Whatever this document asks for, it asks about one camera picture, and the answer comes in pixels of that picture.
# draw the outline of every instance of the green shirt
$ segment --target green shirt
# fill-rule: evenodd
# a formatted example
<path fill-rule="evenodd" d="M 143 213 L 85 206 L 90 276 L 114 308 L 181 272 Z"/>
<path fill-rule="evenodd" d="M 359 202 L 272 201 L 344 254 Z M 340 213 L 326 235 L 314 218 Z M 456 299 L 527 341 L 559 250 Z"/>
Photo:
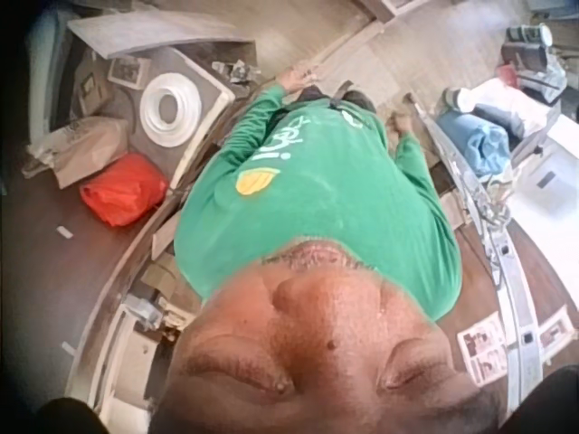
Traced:
<path fill-rule="evenodd" d="M 195 183 L 175 238 L 202 298 L 249 262 L 300 237 L 339 242 L 436 320 L 460 293 L 460 253 L 417 140 L 391 158 L 380 119 L 343 101 L 282 108 L 274 86 L 248 108 Z"/>

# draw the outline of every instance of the white roll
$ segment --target white roll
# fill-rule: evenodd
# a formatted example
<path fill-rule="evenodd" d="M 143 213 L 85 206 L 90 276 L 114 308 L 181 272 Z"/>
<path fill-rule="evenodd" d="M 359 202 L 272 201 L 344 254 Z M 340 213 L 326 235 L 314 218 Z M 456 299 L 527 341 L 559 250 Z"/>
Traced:
<path fill-rule="evenodd" d="M 161 99 L 170 96 L 176 102 L 176 116 L 171 123 L 161 118 Z M 197 128 L 201 117 L 201 98 L 195 84 L 175 72 L 155 77 L 143 91 L 140 118 L 147 136 L 163 147 L 182 145 Z"/>

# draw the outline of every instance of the yellow logo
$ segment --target yellow logo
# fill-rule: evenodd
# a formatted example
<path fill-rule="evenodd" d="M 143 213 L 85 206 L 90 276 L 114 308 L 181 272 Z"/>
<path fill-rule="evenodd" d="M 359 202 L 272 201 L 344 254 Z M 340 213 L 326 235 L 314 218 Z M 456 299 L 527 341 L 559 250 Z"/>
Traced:
<path fill-rule="evenodd" d="M 244 196 L 257 193 L 267 187 L 279 172 L 269 167 L 246 170 L 239 174 L 235 189 Z"/>

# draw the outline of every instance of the paper bag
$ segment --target paper bag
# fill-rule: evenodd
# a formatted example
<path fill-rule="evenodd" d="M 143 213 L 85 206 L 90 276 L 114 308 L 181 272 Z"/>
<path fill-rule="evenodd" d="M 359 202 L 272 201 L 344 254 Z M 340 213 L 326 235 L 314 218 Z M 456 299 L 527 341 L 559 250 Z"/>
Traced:
<path fill-rule="evenodd" d="M 37 161 L 27 165 L 23 173 L 26 177 L 36 175 L 40 162 L 54 171 L 59 187 L 64 188 L 125 155 L 127 148 L 126 120 L 83 118 L 29 145 L 28 153 Z"/>

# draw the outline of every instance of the red bag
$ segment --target red bag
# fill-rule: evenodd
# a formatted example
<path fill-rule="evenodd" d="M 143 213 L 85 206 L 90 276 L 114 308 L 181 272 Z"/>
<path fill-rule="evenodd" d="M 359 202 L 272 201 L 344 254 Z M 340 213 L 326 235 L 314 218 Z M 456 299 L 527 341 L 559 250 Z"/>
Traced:
<path fill-rule="evenodd" d="M 82 200 L 106 223 L 134 222 L 165 198 L 168 181 L 141 154 L 126 154 L 81 187 Z"/>

